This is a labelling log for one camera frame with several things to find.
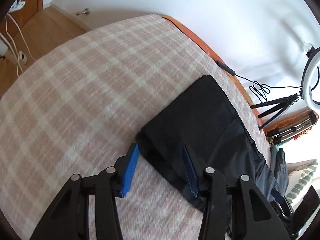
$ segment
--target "bed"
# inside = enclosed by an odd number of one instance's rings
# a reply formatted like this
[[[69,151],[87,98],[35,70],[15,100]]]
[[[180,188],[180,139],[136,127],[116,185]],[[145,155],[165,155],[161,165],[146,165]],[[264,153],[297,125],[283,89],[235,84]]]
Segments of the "bed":
[[[30,238],[73,173],[91,176],[113,165],[203,75],[224,90],[269,165],[256,115],[209,54],[176,25],[148,15],[86,33],[31,66],[0,101],[0,208],[18,236]],[[142,157],[117,206],[124,239],[198,236],[202,213]],[[94,239],[91,212],[89,219]]]

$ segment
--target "pillow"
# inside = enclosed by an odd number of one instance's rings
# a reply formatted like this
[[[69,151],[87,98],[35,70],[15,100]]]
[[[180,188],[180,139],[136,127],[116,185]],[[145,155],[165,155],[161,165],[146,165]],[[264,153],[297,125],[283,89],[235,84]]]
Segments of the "pillow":
[[[308,192],[318,163],[312,162],[289,173],[289,185],[285,193],[289,203],[295,207]]]

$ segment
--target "orange bed edge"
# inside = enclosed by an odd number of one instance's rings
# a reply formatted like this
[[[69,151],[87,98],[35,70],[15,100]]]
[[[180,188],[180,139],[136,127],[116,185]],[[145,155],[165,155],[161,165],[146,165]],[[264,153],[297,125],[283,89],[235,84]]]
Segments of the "orange bed edge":
[[[182,33],[188,36],[188,38],[190,38],[195,44],[197,44],[213,60],[223,62],[223,60],[218,56],[217,53],[215,53],[203,40],[201,40],[197,35],[195,35],[191,30],[185,27],[182,23],[178,22],[177,20],[175,20],[170,16],[161,15],[161,17],[166,19],[172,25],[176,26]],[[225,71],[225,73],[234,82],[236,87],[239,89],[240,93],[243,95],[244,99],[248,102],[249,106],[253,105],[251,97],[249,96],[248,92],[244,89],[244,87],[241,85],[240,81],[236,77],[230,75],[228,72]],[[259,125],[262,125],[263,124],[262,120],[258,118],[258,115],[259,115],[258,110],[252,109],[252,111],[254,115],[257,117]]]

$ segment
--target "wooden floor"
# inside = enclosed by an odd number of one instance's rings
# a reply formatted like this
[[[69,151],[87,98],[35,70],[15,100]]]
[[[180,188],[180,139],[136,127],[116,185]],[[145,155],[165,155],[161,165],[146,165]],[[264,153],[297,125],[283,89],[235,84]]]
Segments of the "wooden floor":
[[[59,45],[86,33],[56,9],[48,7],[37,12],[22,28],[31,54],[37,60]],[[33,63],[23,39],[18,33],[14,38],[18,51],[27,55],[26,71]],[[17,80],[17,66],[7,59],[0,59],[0,98]]]

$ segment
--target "silver screw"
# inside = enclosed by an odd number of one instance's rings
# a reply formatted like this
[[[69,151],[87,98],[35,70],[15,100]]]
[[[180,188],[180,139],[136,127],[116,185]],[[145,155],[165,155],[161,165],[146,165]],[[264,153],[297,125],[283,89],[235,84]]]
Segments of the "silver screw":
[[[107,171],[107,173],[114,173],[114,172],[116,172],[116,168],[115,167],[108,167],[106,169],[106,171]]]
[[[79,174],[73,174],[71,176],[71,180],[73,180],[73,181],[77,181],[78,179],[80,179],[80,175]]]
[[[243,180],[243,181],[249,181],[249,176],[248,175],[241,175],[241,179]]]
[[[205,172],[206,173],[214,173],[214,168],[212,168],[212,167],[207,167],[207,168],[205,168]]]

